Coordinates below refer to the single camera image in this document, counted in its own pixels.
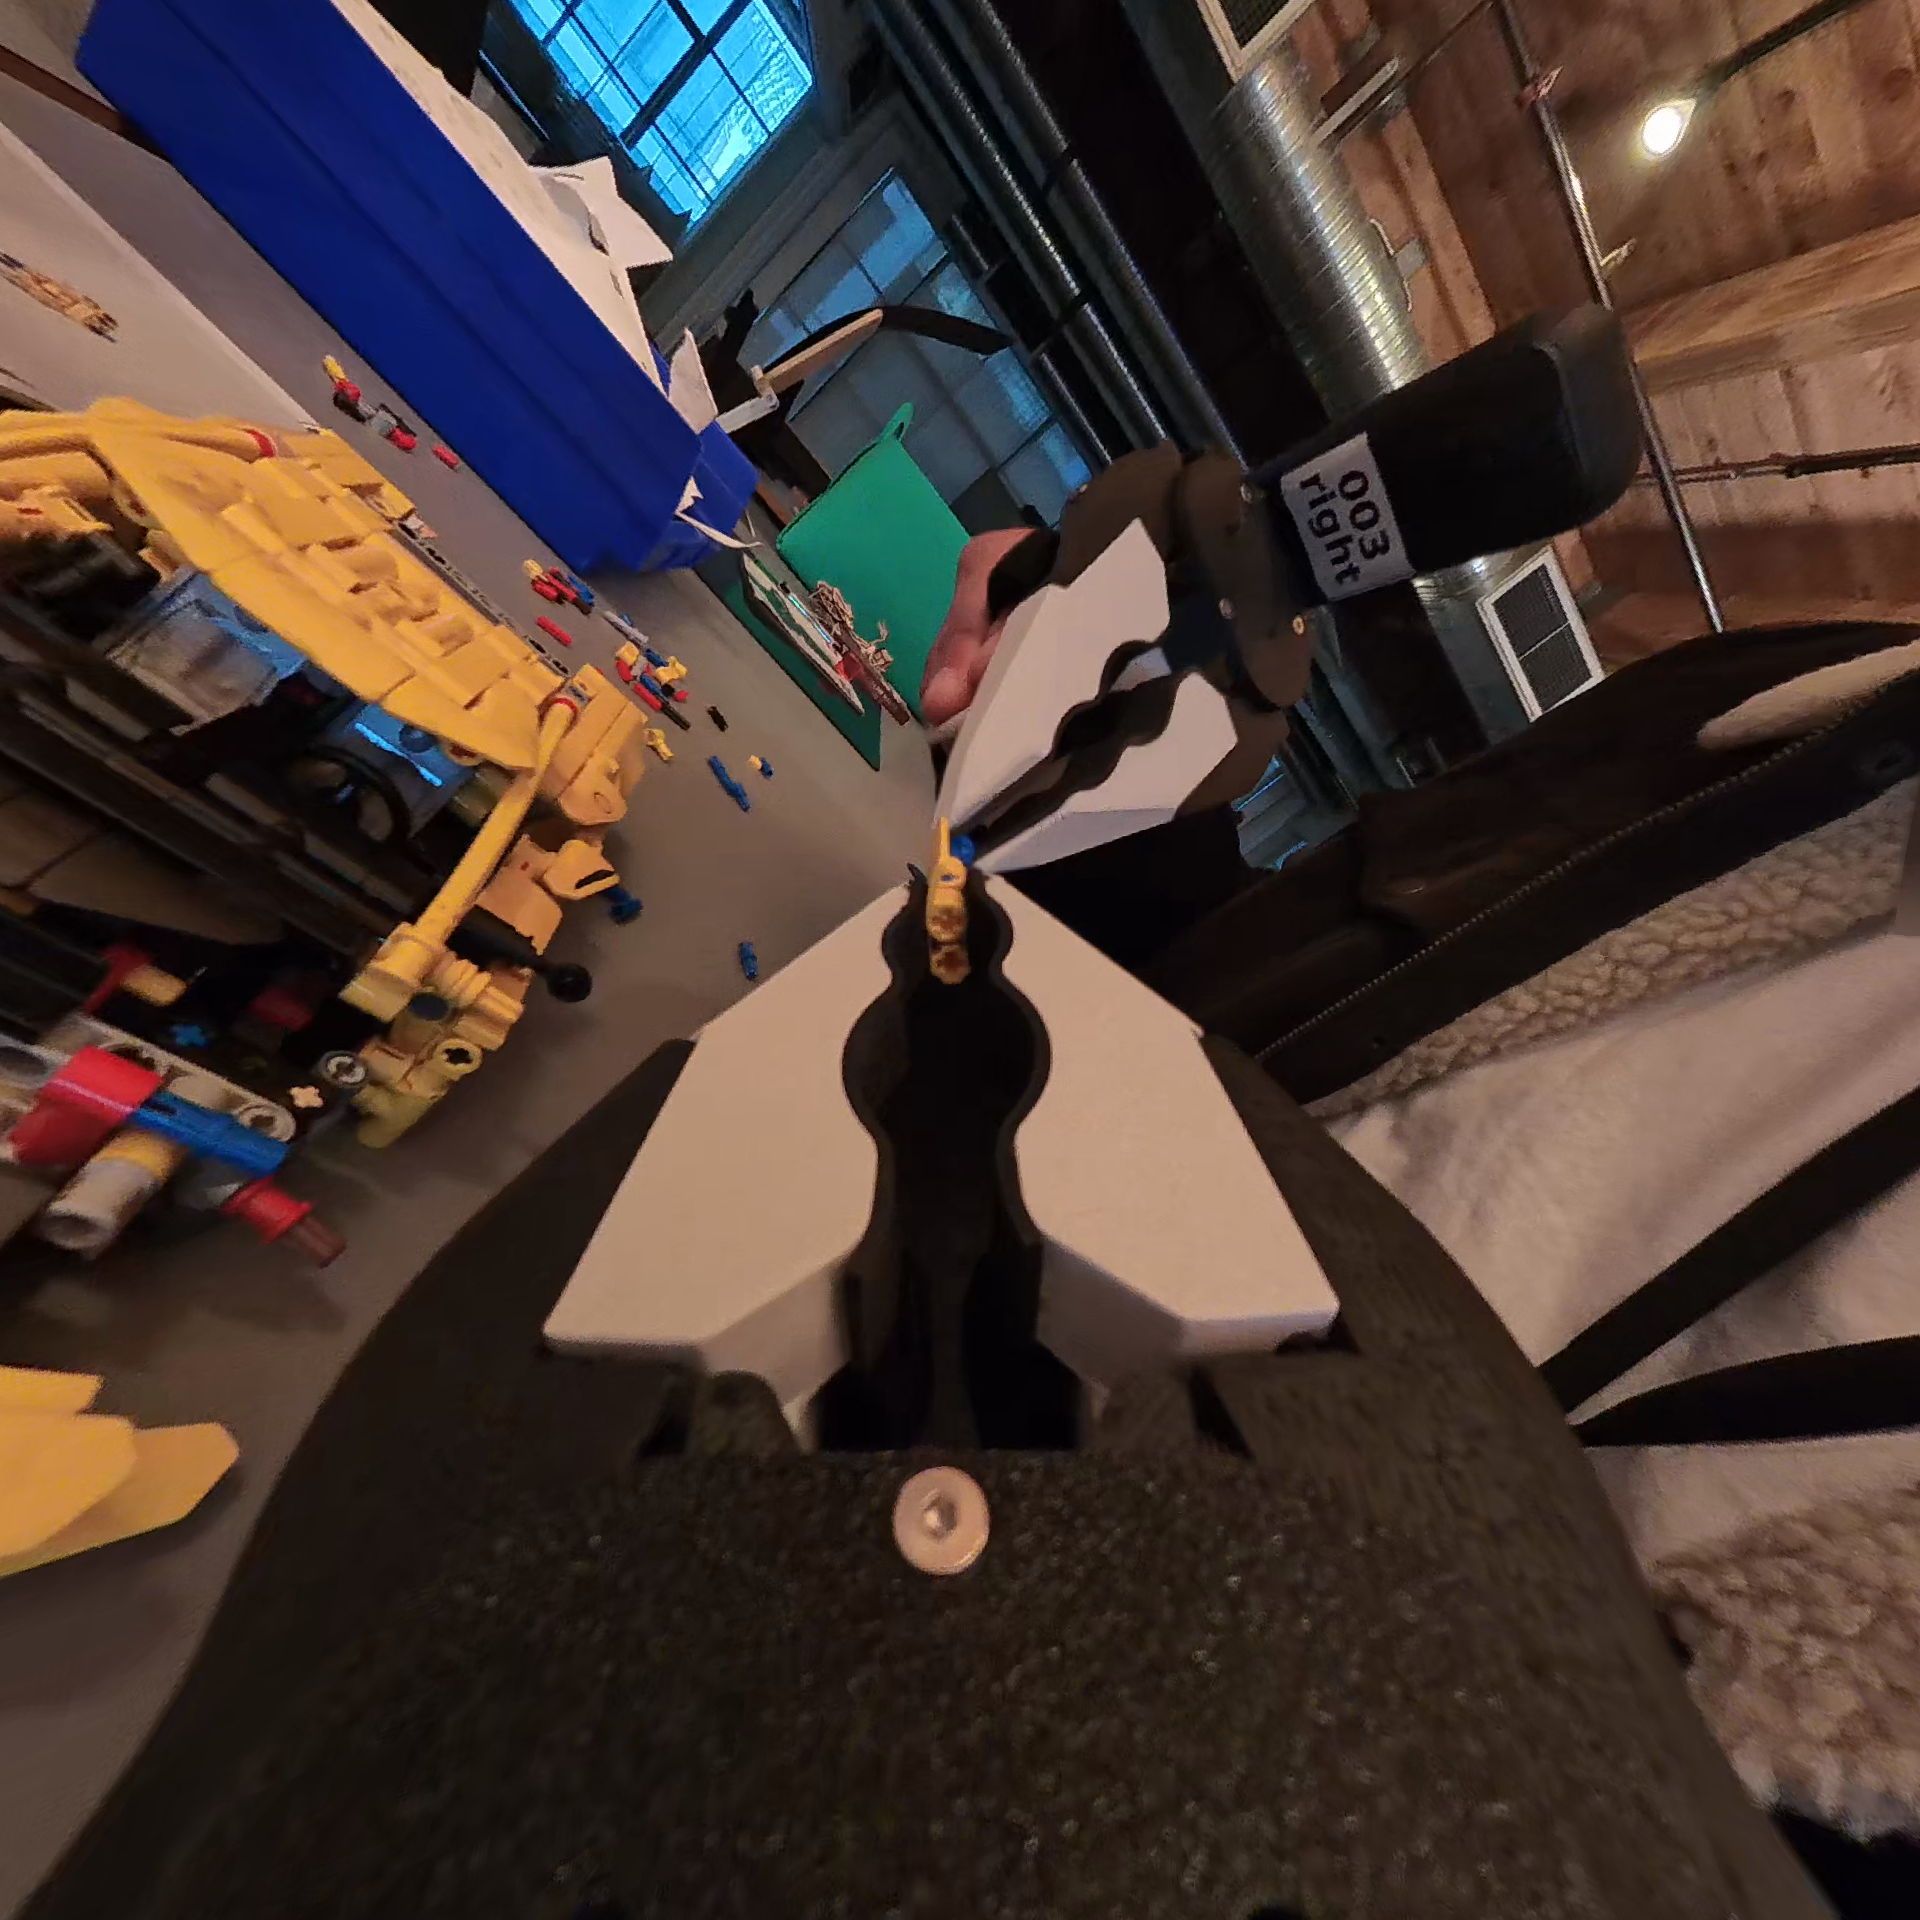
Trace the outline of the white crumpled papers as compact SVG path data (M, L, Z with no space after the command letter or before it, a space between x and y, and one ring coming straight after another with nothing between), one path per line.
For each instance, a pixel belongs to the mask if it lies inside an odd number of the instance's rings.
M520 156L499 120L462 96L437 66L381 13L364 2L338 2L371 53L388 69L445 143L459 152L469 173L493 196L534 244L572 292L590 307L625 355L658 388L662 402L699 435L699 456L718 455L714 478L688 474L674 518L640 571L693 568L723 548L739 550L734 528L744 502L724 501L730 474L744 474L748 495L755 469L718 422L721 406L697 343L684 332L660 357L640 318L634 291L635 267L670 262L670 246L626 203L617 190L611 158L572 160L562 167L534 167Z

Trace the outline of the yellow connector brick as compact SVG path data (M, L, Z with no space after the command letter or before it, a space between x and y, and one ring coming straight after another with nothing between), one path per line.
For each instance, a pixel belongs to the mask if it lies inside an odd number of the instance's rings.
M946 815L937 819L925 874L924 927L929 974L946 987L960 987L971 974L970 868L949 856L952 831L952 820Z

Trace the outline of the instruction booklet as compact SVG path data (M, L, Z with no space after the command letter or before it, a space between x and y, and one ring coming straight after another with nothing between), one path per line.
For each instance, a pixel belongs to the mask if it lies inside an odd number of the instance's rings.
M216 396L198 312L12 132L3 255L5 396L59 414L123 397L178 415Z

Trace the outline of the scatter of small coloured pins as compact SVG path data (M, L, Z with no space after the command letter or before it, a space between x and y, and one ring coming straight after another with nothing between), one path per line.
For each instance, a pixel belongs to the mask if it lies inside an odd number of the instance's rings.
M433 436L420 436L419 429L388 402L366 396L362 383L334 355L325 355L321 366L329 383L332 404L342 415L377 432L395 451L416 453L420 446L428 446L429 455L450 474L459 474L464 469L462 459L448 446ZM405 509L395 518L393 531L425 564L429 564L483 615L512 630L522 629L520 615L499 605L475 578L458 567L445 550L442 535L424 518L419 508ZM640 707L660 715L672 726L684 732L690 728L690 719L684 708L688 700L688 690L684 685L686 671L680 658L660 653L630 616L603 600L572 567L561 563L526 559L520 571L526 590L541 604L541 608L564 612L573 622L601 616L619 636L619 644L614 648L614 676L622 685L640 700Z

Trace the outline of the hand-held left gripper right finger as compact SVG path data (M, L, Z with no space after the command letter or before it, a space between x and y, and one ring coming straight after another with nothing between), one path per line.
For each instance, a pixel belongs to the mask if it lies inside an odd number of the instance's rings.
M1008 880L982 884L1011 931L1002 978L1046 1045L1013 1138L1041 1343L1106 1394L1330 1333L1338 1295L1200 1027Z

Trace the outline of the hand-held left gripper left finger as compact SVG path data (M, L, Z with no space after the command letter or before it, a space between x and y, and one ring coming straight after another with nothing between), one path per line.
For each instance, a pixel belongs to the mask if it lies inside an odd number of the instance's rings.
M696 1035L545 1319L552 1354L753 1375L816 1445L908 1074L888 936L913 903L888 888Z

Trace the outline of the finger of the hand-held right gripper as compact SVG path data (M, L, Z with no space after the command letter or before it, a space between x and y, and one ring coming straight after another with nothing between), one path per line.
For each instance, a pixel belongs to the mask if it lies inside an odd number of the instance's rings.
M1131 518L1072 582L1045 586L1008 615L953 741L940 815L982 820L1057 754L1064 723L1102 696L1116 653L1153 648L1166 629L1166 563Z
M1169 682L1158 733L1126 741L1110 770L1058 799L1045 798L1035 822L990 831L977 852L981 874L1024 874L1169 824L1193 791L1240 746L1228 700L1206 682Z

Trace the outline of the person's white sweater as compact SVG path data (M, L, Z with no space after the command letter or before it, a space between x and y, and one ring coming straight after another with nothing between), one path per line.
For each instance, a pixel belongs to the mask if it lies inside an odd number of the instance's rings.
M1875 931L1636 1003L1329 1128L1538 1362L1915 1078L1915 936ZM1913 1172L1598 1405L1915 1330ZM1586 1458L1646 1568L1796 1520L1907 1520L1915 1536L1915 1430Z

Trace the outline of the person's right hand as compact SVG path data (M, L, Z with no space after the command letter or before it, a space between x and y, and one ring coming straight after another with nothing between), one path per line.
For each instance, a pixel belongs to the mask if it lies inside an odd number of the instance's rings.
M1038 526L966 539L924 668L918 710L925 732L952 733L960 724L988 676L1013 605L1046 578L1057 547L1057 535Z

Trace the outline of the small wooden model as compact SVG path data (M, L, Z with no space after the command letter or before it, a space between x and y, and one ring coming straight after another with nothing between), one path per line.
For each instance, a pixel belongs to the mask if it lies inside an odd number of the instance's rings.
M894 653L888 647L888 626L877 624L877 638L868 640L858 629L850 600L832 582L813 586L804 598L804 608L827 640L838 676L853 688L859 688L877 710L901 726L915 724L915 708L891 678Z

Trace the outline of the yellow toy brick car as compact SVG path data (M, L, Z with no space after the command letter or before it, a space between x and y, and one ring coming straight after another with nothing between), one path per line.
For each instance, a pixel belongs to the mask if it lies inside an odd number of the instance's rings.
M329 1264L297 1154L592 995L554 941L626 886L640 708L410 508L321 427L5 400L6 1285L216 1220Z

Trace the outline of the wooden articulated stand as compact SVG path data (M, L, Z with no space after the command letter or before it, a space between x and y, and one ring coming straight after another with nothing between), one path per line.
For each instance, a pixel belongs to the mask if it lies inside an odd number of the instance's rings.
M748 426L766 420L777 411L785 392L834 368L880 332L899 332L977 357L993 357L1014 344L1014 339L1000 326L955 318L937 307L872 303L806 336L777 357L773 366L748 366L753 396L718 414L716 426L726 435L736 435Z

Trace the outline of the silver ventilation duct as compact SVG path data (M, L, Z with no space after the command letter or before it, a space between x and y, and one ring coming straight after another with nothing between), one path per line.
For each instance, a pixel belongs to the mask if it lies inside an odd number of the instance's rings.
M1204 164L1291 350L1332 420L1432 368L1398 269L1363 211L1346 164L1317 134L1307 70L1275 40L1206 120ZM1482 604L1534 564L1546 544L1497 550L1412 580L1442 653L1484 733L1529 726Z

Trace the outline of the person's fleece-lined jacket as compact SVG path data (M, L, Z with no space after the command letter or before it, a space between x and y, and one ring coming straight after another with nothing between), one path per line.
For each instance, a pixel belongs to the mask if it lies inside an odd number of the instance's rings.
M1241 1042L1538 1370L1746 1789L1915 1855L1915 643Z

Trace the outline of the blue storage bin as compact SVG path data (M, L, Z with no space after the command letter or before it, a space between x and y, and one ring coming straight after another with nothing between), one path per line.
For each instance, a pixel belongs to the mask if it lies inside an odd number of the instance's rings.
M81 72L579 571L734 541L626 269L371 5L102 2Z

